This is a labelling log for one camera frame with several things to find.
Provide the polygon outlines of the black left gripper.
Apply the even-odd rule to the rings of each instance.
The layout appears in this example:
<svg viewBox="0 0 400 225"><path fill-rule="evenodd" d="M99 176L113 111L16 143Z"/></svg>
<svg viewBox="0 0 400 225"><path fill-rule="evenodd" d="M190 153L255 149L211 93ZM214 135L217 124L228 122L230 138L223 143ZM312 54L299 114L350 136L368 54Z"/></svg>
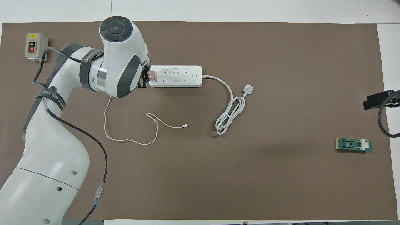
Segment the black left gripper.
<svg viewBox="0 0 400 225"><path fill-rule="evenodd" d="M140 80L140 88L146 88L148 81L153 79L151 67L144 67L142 71L142 80Z"/></svg>

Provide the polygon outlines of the brown table mat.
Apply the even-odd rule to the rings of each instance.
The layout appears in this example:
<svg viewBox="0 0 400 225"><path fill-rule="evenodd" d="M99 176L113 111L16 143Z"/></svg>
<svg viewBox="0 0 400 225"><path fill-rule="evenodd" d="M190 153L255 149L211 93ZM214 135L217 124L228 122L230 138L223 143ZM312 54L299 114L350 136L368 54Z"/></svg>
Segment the brown table mat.
<svg viewBox="0 0 400 225"><path fill-rule="evenodd" d="M200 65L243 112L223 135L215 121L229 93L138 88L114 99L76 88L62 118L105 147L105 193L90 219L396 220L389 138L367 96L384 90L377 26L137 21L155 65ZM368 139L372 152L336 150Z"/></svg>

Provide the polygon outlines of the grey on-off switch box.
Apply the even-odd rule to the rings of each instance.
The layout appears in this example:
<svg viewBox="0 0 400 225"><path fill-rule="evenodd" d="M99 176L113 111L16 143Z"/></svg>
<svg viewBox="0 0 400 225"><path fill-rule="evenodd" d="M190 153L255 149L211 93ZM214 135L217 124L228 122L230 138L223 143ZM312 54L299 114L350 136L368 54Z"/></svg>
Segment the grey on-off switch box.
<svg viewBox="0 0 400 225"><path fill-rule="evenodd" d="M49 45L49 39L44 34L28 33L26 34L24 56L35 62L42 62L44 50Z"/></svg>

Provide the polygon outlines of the white power strip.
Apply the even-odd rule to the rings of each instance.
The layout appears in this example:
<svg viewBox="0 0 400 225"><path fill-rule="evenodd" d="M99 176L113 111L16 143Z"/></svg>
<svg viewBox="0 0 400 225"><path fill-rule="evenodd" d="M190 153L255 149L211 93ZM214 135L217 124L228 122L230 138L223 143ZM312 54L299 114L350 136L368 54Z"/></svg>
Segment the white power strip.
<svg viewBox="0 0 400 225"><path fill-rule="evenodd" d="M202 86L202 67L199 65L152 65L157 79L149 81L152 87L197 88Z"/></svg>

